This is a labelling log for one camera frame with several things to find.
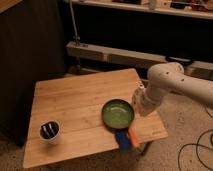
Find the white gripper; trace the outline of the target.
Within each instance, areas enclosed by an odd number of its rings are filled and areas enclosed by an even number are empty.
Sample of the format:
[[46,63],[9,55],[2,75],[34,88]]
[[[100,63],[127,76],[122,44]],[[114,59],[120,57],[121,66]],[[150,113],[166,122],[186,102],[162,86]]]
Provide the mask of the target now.
[[140,84],[134,91],[132,95],[131,105],[134,111],[140,114],[142,117],[145,117],[152,113],[157,105],[154,104],[145,93],[146,88],[143,84]]

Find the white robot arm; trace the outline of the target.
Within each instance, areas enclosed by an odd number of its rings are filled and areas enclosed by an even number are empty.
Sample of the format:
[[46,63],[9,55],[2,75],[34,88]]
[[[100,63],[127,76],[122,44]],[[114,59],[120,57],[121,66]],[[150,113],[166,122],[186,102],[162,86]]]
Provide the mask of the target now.
[[147,86],[139,85],[132,96],[133,109],[141,116],[155,111],[171,91],[183,94],[213,110],[213,81],[185,75],[180,63],[153,65],[149,68],[147,77]]

